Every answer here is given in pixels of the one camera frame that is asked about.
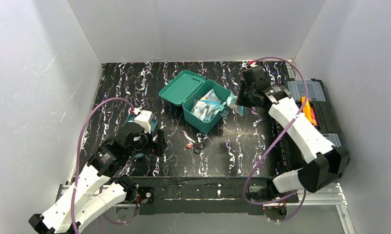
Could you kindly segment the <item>black tool box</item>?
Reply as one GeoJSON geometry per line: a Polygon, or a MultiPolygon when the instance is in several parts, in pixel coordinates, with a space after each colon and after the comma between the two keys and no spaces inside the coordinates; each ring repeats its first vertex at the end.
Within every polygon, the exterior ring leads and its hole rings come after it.
{"type": "Polygon", "coordinates": [[[331,104],[324,94],[322,81],[290,80],[286,86],[273,86],[269,96],[269,115],[278,124],[282,173],[295,176],[310,166],[322,179],[336,181],[344,175],[350,154],[341,142],[331,104]],[[306,97],[315,113],[317,126],[313,126],[302,112],[301,97],[306,97]]]}

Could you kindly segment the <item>teal insert tray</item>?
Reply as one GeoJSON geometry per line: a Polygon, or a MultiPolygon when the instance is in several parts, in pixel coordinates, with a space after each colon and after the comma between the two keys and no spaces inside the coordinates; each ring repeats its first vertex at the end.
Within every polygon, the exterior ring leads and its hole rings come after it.
{"type": "Polygon", "coordinates": [[[151,111],[128,115],[122,128],[125,136],[121,142],[131,158],[140,159],[156,153],[156,128],[157,120],[151,111]]]}

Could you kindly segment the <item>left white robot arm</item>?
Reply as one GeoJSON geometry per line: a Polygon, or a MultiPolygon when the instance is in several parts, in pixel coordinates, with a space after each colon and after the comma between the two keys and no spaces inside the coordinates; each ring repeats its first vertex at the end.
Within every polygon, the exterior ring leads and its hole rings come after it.
{"type": "Polygon", "coordinates": [[[139,184],[128,175],[114,175],[139,154],[162,155],[166,145],[163,130],[148,132],[138,123],[125,123],[102,142],[55,204],[28,223],[38,234],[79,234],[110,207],[138,202],[143,198],[139,184]]]}

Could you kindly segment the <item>orange tool in toolbox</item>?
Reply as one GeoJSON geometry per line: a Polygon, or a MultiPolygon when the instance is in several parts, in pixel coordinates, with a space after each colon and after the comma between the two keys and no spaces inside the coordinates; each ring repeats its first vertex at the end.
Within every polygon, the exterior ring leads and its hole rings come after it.
{"type": "Polygon", "coordinates": [[[310,102],[306,97],[301,97],[301,104],[304,105],[302,112],[305,114],[306,118],[311,122],[313,126],[317,126],[317,120],[315,113],[310,105],[310,102]]]}

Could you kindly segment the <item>blue white pouch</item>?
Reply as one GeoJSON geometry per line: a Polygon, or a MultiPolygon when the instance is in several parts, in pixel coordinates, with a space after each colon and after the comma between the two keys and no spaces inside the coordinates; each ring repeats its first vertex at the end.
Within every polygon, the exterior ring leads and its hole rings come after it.
{"type": "Polygon", "coordinates": [[[208,103],[217,103],[221,104],[222,101],[219,99],[219,97],[216,95],[216,92],[214,89],[211,89],[208,93],[206,93],[202,98],[202,101],[207,101],[208,103]]]}

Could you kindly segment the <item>teal medicine box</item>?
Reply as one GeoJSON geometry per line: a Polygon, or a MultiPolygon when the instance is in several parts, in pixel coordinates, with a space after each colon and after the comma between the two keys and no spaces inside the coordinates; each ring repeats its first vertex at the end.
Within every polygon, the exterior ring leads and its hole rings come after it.
{"type": "Polygon", "coordinates": [[[215,81],[188,70],[180,72],[158,93],[171,106],[181,106],[185,121],[203,134],[228,114],[227,98],[231,94],[215,81]]]}

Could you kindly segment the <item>teal bandage packet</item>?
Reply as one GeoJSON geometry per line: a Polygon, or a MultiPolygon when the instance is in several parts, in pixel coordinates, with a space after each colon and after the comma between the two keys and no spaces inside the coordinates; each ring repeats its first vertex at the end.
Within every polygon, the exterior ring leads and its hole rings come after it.
{"type": "Polygon", "coordinates": [[[235,111],[238,115],[243,116],[245,113],[244,106],[240,106],[236,104],[237,96],[234,94],[230,94],[227,98],[226,104],[227,106],[235,111]]]}

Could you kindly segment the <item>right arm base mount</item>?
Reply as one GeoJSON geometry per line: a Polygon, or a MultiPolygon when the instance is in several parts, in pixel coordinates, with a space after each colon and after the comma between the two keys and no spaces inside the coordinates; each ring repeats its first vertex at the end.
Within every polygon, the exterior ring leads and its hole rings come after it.
{"type": "Polygon", "coordinates": [[[287,203],[299,202],[298,194],[292,194],[292,192],[285,192],[282,194],[274,195],[267,186],[253,185],[248,187],[246,198],[251,202],[262,203],[272,202],[274,206],[285,205],[287,203]]]}

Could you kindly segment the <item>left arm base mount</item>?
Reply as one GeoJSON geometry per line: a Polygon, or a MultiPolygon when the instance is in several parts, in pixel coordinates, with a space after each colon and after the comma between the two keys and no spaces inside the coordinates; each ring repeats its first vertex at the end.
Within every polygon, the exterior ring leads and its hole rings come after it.
{"type": "Polygon", "coordinates": [[[154,187],[139,187],[130,194],[127,194],[124,201],[120,202],[120,204],[153,204],[154,192],[154,187]]]}

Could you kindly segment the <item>aluminium frame rail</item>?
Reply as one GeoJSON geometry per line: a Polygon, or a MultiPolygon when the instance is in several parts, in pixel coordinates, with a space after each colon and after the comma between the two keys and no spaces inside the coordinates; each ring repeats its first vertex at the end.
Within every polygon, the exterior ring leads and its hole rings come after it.
{"type": "MultiPolygon", "coordinates": [[[[153,178],[141,179],[140,191],[145,197],[141,215],[171,213],[248,213],[261,215],[263,206],[252,206],[242,198],[241,179],[219,178],[153,178]]],[[[340,184],[334,183],[318,193],[297,192],[282,203],[285,209],[299,204],[307,206],[332,206],[339,215],[344,233],[355,230],[347,210],[347,201],[340,184]]]]}

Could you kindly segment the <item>small scissors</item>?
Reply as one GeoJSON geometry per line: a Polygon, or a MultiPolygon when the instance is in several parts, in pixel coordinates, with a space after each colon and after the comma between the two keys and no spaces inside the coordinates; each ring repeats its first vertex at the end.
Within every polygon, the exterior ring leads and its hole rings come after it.
{"type": "Polygon", "coordinates": [[[193,148],[193,152],[195,154],[200,154],[201,151],[205,148],[205,144],[203,142],[197,142],[193,140],[186,131],[181,130],[181,133],[184,135],[184,138],[187,140],[187,142],[191,145],[193,148]]]}

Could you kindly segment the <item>clear bag of packets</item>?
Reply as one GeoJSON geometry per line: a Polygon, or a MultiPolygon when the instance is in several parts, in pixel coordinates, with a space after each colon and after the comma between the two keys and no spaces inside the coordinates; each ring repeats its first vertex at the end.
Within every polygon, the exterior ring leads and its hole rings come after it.
{"type": "Polygon", "coordinates": [[[202,122],[210,122],[215,115],[224,109],[224,103],[208,103],[207,101],[196,100],[191,113],[202,122]]]}

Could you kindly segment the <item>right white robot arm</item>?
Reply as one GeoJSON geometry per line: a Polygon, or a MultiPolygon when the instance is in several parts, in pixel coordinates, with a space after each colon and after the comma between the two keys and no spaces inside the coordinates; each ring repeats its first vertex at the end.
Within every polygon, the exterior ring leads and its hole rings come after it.
{"type": "Polygon", "coordinates": [[[262,194],[277,197],[300,189],[315,193],[342,178],[350,162],[349,151],[327,139],[305,115],[309,83],[304,79],[300,81],[304,93],[301,106],[298,106],[294,93],[282,84],[271,84],[262,66],[249,67],[242,75],[236,104],[267,108],[270,117],[283,128],[275,142],[288,135],[305,161],[301,168],[268,180],[262,194]]]}

